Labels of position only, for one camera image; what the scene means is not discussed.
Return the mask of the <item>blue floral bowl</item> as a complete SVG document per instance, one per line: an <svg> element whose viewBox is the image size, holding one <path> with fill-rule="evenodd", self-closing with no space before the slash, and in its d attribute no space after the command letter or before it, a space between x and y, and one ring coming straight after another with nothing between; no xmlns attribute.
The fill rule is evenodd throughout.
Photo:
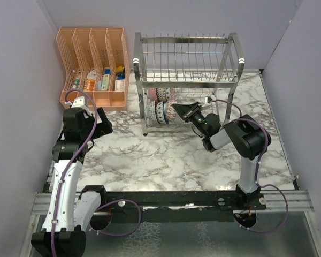
<svg viewBox="0 0 321 257"><path fill-rule="evenodd" d="M166 119L164 115L164 101L158 102L155 107L156 118L159 124L166 124Z"/></svg>

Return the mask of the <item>brown patterned bowl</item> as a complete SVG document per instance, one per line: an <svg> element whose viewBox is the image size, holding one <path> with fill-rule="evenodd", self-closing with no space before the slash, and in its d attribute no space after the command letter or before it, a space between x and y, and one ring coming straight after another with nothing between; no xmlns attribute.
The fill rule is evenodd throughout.
<svg viewBox="0 0 321 257"><path fill-rule="evenodd" d="M157 101L166 101L166 90L165 88L156 88Z"/></svg>

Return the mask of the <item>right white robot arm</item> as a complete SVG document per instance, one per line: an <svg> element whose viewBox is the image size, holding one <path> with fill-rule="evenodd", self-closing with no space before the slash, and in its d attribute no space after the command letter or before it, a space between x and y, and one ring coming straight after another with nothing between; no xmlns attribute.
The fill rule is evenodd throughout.
<svg viewBox="0 0 321 257"><path fill-rule="evenodd" d="M271 144L269 133L250 115L242 115L225 125L218 114L204 116L198 102L174 104L174 110L186 123L192 123L201 133L204 148L214 152L232 143L241 156L240 178L235 189L235 203L240 209L248 209L261 196L258 172L262 155Z"/></svg>

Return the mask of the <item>blue triangle bowl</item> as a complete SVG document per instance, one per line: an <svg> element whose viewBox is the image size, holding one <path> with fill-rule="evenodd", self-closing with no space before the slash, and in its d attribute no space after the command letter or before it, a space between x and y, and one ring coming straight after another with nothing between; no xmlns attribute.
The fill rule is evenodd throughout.
<svg viewBox="0 0 321 257"><path fill-rule="evenodd" d="M171 99L165 103L165 118L168 123L182 124L183 120L175 111L173 105L178 104L177 99Z"/></svg>

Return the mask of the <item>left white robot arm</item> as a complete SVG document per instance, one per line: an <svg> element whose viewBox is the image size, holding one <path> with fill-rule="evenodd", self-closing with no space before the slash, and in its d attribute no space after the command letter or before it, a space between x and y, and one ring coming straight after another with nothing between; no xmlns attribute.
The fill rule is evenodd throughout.
<svg viewBox="0 0 321 257"><path fill-rule="evenodd" d="M106 208L103 185L85 186L75 202L77 184L88 142L112 133L112 124L102 108L90 114L81 107L63 112L62 136L52 149L55 175L51 200L41 232L31 244L41 256L83 256L86 228L95 211Z"/></svg>

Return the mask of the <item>red geometric bowl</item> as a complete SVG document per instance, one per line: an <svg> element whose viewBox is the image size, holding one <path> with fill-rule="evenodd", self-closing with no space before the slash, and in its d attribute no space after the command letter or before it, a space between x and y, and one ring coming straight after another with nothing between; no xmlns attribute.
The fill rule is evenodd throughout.
<svg viewBox="0 0 321 257"><path fill-rule="evenodd" d="M149 119L149 121L153 124L157 123L157 117L156 117L156 101L150 102L146 109L146 116Z"/></svg>

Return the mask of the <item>pink circle pattern bowl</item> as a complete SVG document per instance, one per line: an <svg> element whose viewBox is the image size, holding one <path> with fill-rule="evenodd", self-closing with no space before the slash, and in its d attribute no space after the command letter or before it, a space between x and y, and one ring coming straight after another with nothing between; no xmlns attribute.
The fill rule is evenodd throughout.
<svg viewBox="0 0 321 257"><path fill-rule="evenodd" d="M165 99L169 101L175 97L174 88L165 88Z"/></svg>

